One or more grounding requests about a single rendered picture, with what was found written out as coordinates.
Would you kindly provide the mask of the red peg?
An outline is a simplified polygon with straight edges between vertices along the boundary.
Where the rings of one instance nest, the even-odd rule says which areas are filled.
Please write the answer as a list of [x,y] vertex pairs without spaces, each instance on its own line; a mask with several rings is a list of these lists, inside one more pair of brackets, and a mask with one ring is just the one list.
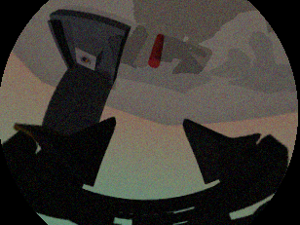
[[159,63],[161,63],[163,41],[165,41],[163,34],[157,34],[157,38],[155,38],[154,42],[154,48],[151,50],[149,57],[149,65],[151,68],[161,67],[161,64]]

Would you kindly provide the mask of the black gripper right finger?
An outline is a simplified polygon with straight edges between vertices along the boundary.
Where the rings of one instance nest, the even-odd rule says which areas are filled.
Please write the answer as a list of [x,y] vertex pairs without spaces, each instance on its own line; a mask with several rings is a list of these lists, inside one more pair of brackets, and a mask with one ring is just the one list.
[[230,138],[189,119],[184,119],[182,127],[193,149],[205,184],[217,180],[217,175],[234,163],[234,159],[241,155],[242,149],[251,147],[260,140],[260,132],[250,136]]

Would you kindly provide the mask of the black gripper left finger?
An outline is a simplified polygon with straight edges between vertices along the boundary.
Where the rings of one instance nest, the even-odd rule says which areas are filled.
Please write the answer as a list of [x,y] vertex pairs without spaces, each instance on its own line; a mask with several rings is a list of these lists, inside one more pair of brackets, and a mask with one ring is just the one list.
[[115,117],[93,124],[90,128],[75,131],[67,136],[52,135],[50,132],[31,131],[37,146],[45,152],[55,153],[84,184],[94,187],[106,148],[116,125]]

